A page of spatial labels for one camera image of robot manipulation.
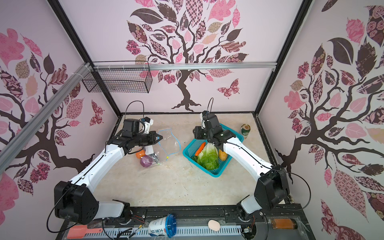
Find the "clear blue zip top bag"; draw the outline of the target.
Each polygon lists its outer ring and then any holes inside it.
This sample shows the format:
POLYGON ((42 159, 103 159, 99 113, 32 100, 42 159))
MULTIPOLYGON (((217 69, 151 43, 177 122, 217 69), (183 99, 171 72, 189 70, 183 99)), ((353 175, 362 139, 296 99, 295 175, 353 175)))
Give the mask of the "clear blue zip top bag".
POLYGON ((161 129, 159 130, 159 134, 163 136, 160 142, 144 148, 147 156, 151 156, 151 154, 157 154, 159 156, 161 163, 153 163, 151 167, 164 164, 170 160, 173 155, 181 151, 181 143, 174 135, 172 129, 161 129))

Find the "purple toy onion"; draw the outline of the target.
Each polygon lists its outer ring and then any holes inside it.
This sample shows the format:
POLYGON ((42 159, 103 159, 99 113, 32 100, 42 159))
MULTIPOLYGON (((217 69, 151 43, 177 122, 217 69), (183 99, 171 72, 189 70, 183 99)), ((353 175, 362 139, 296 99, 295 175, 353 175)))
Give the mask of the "purple toy onion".
POLYGON ((140 164, 142 167, 149 168, 153 165, 153 163, 154 163, 154 160, 151 156, 145 155, 141 157, 140 164))

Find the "teal plastic basket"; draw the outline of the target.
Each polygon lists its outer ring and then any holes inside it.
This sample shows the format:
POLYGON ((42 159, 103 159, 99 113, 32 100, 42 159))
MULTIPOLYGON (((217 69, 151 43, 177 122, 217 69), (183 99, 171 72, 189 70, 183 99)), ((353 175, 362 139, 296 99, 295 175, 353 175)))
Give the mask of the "teal plastic basket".
POLYGON ((221 176, 232 157, 219 151, 207 140, 193 139, 183 150, 183 156, 211 177, 221 176))

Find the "orange toy pumpkin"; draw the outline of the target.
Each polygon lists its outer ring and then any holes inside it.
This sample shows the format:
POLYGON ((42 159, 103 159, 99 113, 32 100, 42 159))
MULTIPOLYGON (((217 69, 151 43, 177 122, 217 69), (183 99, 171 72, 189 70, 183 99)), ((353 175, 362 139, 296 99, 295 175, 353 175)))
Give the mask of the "orange toy pumpkin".
POLYGON ((145 150, 141 150, 139 152, 136 153, 136 157, 138 159, 141 159, 142 157, 144 157, 146 155, 146 151, 145 150))

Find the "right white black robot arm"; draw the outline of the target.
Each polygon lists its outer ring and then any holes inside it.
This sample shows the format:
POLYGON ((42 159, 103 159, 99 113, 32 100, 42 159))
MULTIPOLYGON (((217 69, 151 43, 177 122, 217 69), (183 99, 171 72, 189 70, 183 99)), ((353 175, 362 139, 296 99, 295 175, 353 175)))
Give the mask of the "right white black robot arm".
POLYGON ((256 181, 253 195, 238 203, 238 212, 246 218, 255 211, 271 210, 288 197, 287 174, 280 165, 262 160, 249 150, 230 130, 224 130, 217 116, 208 111, 200 114, 201 125, 193 130, 196 140, 207 140, 238 161, 256 181))

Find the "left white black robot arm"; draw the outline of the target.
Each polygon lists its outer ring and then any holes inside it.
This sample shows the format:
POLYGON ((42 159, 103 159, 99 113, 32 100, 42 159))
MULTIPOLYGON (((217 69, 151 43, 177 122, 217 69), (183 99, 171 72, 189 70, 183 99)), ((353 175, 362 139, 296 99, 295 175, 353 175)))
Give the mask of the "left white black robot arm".
POLYGON ((108 171, 135 147, 147 147, 163 139, 155 131, 133 137, 114 136, 96 159, 68 182, 59 182, 54 188, 53 212, 60 219, 87 225, 98 219, 114 218, 124 224, 132 218, 129 203, 113 200, 100 202, 94 191, 108 171))

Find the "orange toy carrot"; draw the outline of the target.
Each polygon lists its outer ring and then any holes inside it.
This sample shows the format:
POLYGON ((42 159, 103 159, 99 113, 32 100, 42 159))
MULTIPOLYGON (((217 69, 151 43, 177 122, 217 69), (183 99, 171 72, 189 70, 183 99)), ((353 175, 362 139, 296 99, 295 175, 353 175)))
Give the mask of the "orange toy carrot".
POLYGON ((205 145, 206 145, 206 142, 203 142, 200 147, 197 149, 197 151, 195 152, 195 156, 197 157, 201 152, 202 150, 205 148, 205 145))

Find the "yellow brown toy potato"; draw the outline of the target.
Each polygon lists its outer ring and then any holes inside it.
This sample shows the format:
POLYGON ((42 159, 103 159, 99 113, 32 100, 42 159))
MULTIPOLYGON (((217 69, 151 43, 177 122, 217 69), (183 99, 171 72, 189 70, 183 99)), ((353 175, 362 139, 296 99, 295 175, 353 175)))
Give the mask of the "yellow brown toy potato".
POLYGON ((225 162, 228 158, 228 154, 222 150, 219 150, 219 160, 225 162))

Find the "green toy lettuce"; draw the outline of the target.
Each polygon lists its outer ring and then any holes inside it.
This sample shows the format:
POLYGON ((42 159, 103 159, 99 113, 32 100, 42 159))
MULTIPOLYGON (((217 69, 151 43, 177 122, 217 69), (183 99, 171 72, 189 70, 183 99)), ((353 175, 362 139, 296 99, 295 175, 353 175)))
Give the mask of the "green toy lettuce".
POLYGON ((218 169, 220 164, 217 148, 213 144, 207 143, 202 152, 197 156, 197 163, 208 171, 218 169))

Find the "green drink can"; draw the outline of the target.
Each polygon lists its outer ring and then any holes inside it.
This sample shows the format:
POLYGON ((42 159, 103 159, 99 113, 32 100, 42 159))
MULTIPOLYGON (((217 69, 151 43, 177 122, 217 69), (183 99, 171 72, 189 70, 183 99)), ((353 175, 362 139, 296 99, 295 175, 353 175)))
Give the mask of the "green drink can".
POLYGON ((244 139, 246 139, 246 138, 249 136, 250 131, 251 131, 251 127, 250 127, 250 125, 248 125, 248 124, 243 124, 243 125, 241 126, 241 134, 242 134, 242 136, 244 137, 244 139))

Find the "white blue yogurt cup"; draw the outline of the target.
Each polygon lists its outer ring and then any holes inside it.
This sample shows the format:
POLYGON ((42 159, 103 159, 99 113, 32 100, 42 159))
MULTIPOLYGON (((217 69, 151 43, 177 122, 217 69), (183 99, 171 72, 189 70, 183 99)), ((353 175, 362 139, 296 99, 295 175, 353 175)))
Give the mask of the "white blue yogurt cup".
POLYGON ((149 235, 152 237, 172 238, 177 233, 177 221, 173 214, 168 214, 166 217, 153 220, 148 226, 149 235))

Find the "pink egg shaped toy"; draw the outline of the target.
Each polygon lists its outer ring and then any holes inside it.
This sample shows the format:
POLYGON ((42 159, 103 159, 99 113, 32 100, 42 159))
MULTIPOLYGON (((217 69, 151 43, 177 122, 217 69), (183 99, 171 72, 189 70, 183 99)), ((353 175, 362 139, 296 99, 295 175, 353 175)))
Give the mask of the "pink egg shaped toy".
POLYGON ((214 232, 218 232, 221 229, 220 223, 215 220, 209 220, 208 227, 214 232))

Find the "brown amber bottle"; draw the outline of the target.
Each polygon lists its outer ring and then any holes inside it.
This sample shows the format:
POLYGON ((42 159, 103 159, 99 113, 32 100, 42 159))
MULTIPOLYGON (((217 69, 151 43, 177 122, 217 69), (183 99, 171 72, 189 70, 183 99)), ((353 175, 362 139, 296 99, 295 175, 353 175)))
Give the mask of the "brown amber bottle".
POLYGON ((271 224, 274 230, 296 230, 298 224, 294 219, 271 219, 271 224))

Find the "red plastic spatula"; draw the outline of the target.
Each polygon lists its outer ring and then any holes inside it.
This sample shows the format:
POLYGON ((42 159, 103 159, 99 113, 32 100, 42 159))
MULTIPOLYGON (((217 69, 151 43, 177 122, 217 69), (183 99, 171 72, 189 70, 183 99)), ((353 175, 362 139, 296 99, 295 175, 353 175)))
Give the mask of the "red plastic spatula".
POLYGON ((86 225, 76 225, 69 229, 67 239, 82 239, 86 234, 99 234, 102 232, 102 228, 89 229, 86 225))

